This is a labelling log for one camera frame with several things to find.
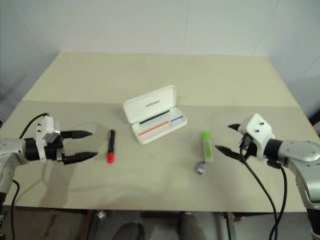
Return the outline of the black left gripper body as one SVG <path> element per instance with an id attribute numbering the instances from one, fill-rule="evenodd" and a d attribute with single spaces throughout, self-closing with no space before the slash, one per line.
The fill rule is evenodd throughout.
<path id="1" fill-rule="evenodd" d="M 63 139 L 58 136 L 53 142 L 47 143 L 45 155 L 48 160 L 62 162 L 65 159 Z"/>

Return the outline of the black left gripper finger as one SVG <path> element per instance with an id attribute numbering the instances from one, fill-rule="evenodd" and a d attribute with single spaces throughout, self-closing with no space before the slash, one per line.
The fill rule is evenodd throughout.
<path id="1" fill-rule="evenodd" d="M 91 159 L 95 157 L 98 153 L 97 152 L 79 152 L 71 156 L 65 156 L 62 159 L 62 162 L 64 165 L 74 164 L 74 163 L 80 163 L 85 160 Z"/>
<path id="2" fill-rule="evenodd" d="M 81 139 L 91 135 L 91 132 L 85 130 L 68 130 L 60 132 L 62 139 Z"/>

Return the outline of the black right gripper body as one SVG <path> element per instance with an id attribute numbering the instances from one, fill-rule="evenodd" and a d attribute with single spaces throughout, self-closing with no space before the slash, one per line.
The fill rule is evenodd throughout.
<path id="1" fill-rule="evenodd" d="M 242 157 L 256 157 L 257 146 L 249 134 L 244 134 L 239 146 L 239 153 Z"/>

